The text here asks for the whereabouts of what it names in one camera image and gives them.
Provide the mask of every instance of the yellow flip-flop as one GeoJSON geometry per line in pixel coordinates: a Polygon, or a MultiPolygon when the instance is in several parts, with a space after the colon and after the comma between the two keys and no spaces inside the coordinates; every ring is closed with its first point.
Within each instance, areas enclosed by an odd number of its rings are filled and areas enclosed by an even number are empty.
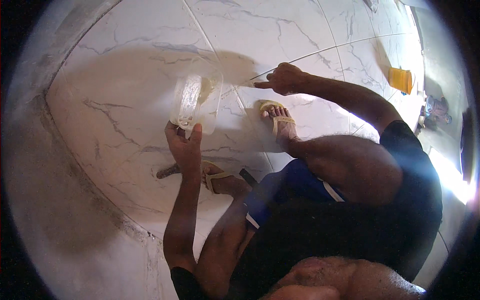
{"type": "Polygon", "coordinates": [[[219,166],[217,166],[215,163],[213,163],[209,160],[202,160],[201,170],[202,170],[202,174],[205,176],[205,182],[204,183],[205,183],[205,185],[206,185],[206,187],[209,191],[211,191],[214,194],[218,194],[213,189],[212,179],[220,179],[220,178],[225,178],[225,177],[228,177],[228,176],[235,176],[235,175],[233,175],[232,173],[228,173],[228,172],[222,172],[222,173],[218,173],[218,174],[208,175],[204,171],[205,168],[207,167],[207,166],[205,166],[205,164],[212,164],[219,169],[221,169],[221,168],[219,166]]]}
{"type": "MultiPolygon", "coordinates": [[[[283,105],[281,105],[278,102],[275,101],[266,101],[260,105],[260,114],[262,114],[264,111],[268,112],[268,107],[269,106],[279,106],[281,108],[285,108],[283,105]]],[[[273,130],[272,130],[272,135],[276,138],[276,134],[278,133],[278,122],[288,122],[288,123],[293,123],[295,124],[295,120],[293,120],[290,117],[282,117],[282,116],[276,116],[273,117],[273,130]]]]}

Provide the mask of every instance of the yellow container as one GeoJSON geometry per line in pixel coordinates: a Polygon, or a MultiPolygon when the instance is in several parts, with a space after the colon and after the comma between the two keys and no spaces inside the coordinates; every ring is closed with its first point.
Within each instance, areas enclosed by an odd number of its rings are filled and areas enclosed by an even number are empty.
{"type": "Polygon", "coordinates": [[[412,72],[402,69],[390,68],[388,70],[388,83],[406,94],[412,92],[412,72]]]}

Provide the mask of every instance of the blue shorts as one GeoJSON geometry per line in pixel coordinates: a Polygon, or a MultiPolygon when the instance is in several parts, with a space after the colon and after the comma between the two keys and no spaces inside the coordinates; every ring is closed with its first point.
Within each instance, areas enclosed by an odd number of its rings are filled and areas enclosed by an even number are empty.
{"type": "Polygon", "coordinates": [[[256,227],[263,225],[272,211],[290,199],[303,198],[315,202],[344,199],[340,192],[316,177],[301,159],[289,162],[280,172],[266,175],[247,195],[247,219],[256,227]]]}

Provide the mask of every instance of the leg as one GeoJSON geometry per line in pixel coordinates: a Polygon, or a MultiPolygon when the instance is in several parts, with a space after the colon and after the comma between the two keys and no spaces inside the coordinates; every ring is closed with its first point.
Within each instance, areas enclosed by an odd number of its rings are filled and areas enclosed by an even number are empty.
{"type": "MultiPolygon", "coordinates": [[[[222,170],[211,165],[206,172],[217,174],[222,170]]],[[[247,208],[243,204],[251,188],[247,182],[234,176],[213,179],[212,185],[216,192],[231,195],[233,201],[208,235],[195,277],[209,297],[221,299],[227,294],[233,269],[254,234],[247,227],[247,208]]]]}
{"type": "MultiPolygon", "coordinates": [[[[290,113],[272,106],[262,114],[269,123],[275,116],[290,117],[290,113]]],[[[302,141],[295,125],[286,122],[278,123],[276,140],[292,157],[303,159],[316,176],[337,187],[348,201],[386,204],[401,185],[400,166],[385,148],[370,140],[334,135],[302,141]]]]}

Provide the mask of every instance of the black shirt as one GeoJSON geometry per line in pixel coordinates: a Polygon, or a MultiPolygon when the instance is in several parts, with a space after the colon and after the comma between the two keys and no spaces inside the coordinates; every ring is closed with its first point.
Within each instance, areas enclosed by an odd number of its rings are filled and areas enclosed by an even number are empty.
{"type": "MultiPolygon", "coordinates": [[[[388,125],[380,144],[403,171],[395,200],[380,207],[310,201],[282,205],[245,248],[230,278],[228,299],[260,298],[297,262],[312,256],[366,259],[389,266],[408,281],[415,278],[442,219],[440,182],[403,121],[388,125]]],[[[205,299],[190,272],[173,268],[171,275],[180,299],[205,299]]]]}

